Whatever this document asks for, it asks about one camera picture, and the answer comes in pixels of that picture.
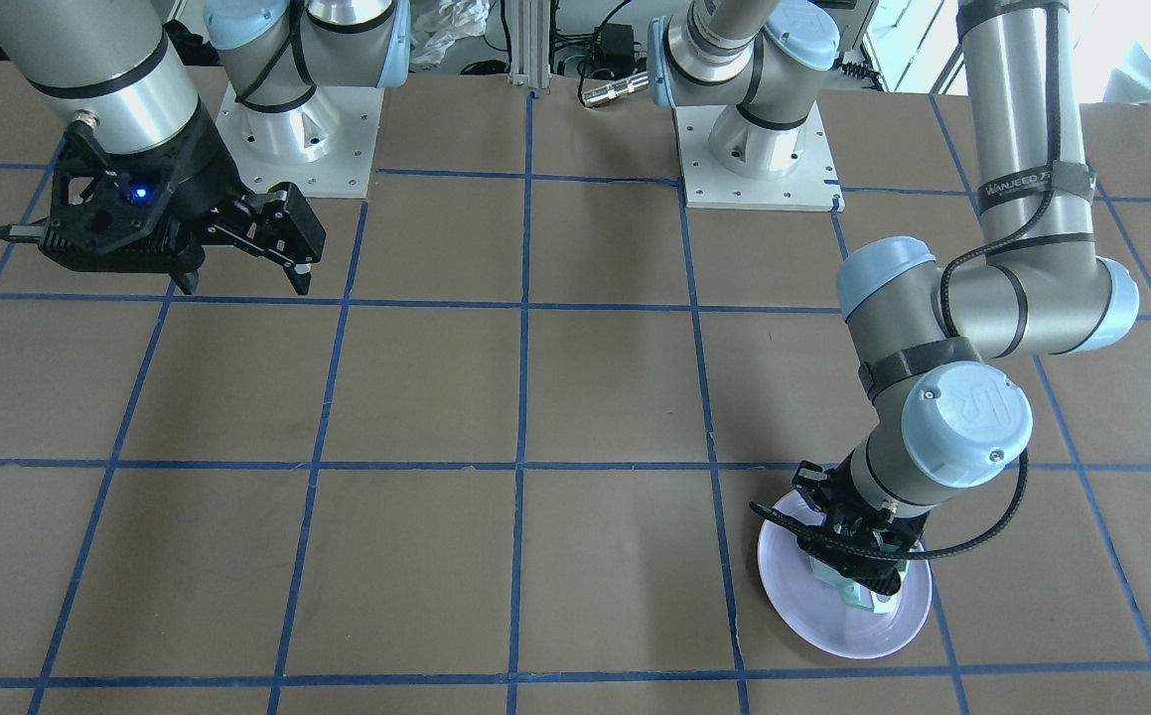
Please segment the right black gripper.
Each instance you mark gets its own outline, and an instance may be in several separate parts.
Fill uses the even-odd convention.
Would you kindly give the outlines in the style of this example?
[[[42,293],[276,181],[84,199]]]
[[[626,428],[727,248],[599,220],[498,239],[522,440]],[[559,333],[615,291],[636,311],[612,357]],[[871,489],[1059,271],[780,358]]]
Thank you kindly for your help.
[[[207,106],[157,149],[116,154],[81,112],[64,130],[39,250],[68,271],[168,273],[199,290],[207,245],[231,245],[283,268],[306,297],[327,231],[294,182],[247,193]]]

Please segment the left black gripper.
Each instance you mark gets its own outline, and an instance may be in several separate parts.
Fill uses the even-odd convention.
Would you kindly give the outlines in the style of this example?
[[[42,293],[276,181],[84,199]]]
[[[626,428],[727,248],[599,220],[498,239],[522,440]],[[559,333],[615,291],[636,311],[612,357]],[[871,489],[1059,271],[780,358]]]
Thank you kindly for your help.
[[[857,494],[848,459],[837,467],[802,461],[793,487],[803,501],[773,505],[749,502],[752,514],[762,522],[757,546],[794,546],[802,528],[834,534],[848,543],[815,540],[811,557],[878,596],[898,596],[905,579],[905,552],[921,539],[928,516],[900,517],[895,508],[870,505]]]

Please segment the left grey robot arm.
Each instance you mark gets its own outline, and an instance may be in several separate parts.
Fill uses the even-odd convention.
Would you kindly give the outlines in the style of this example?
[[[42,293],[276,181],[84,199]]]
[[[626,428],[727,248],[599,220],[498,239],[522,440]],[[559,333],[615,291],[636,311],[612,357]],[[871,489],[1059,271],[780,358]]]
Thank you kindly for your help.
[[[969,552],[1014,516],[1032,406],[994,358],[1093,352],[1138,315],[1135,280],[1095,248],[1069,21],[1066,1],[959,3],[983,244],[938,266],[924,241],[892,236],[839,267],[878,421],[837,467],[796,467],[818,525],[752,511],[841,590],[895,596],[910,562]]]

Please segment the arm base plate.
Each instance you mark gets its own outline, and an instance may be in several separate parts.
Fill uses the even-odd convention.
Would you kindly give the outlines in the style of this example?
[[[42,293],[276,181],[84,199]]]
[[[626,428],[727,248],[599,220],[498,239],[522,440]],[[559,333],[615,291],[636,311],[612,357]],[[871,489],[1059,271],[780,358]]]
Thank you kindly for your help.
[[[689,208],[846,208],[817,105],[802,125],[784,131],[752,125],[734,105],[678,107],[673,117]]]
[[[383,100],[380,88],[321,86],[302,107],[274,114],[243,107],[226,88],[216,127],[257,192],[292,182],[306,198],[365,199]]]

